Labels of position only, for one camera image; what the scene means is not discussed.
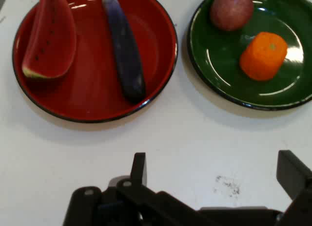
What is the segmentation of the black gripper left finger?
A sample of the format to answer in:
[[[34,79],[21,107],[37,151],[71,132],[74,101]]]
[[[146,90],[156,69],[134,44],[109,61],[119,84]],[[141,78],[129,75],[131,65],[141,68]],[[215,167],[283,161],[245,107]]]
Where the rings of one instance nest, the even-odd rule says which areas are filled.
[[[98,187],[75,190],[65,215],[65,226],[200,226],[195,210],[165,192],[144,185],[146,155],[136,153],[128,178],[104,192]]]

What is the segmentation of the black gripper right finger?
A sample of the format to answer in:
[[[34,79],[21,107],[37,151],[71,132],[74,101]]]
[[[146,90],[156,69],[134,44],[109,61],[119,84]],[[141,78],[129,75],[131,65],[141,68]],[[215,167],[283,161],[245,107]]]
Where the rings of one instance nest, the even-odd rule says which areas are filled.
[[[277,218],[278,226],[312,224],[312,171],[290,150],[278,152],[276,178],[292,202]]]

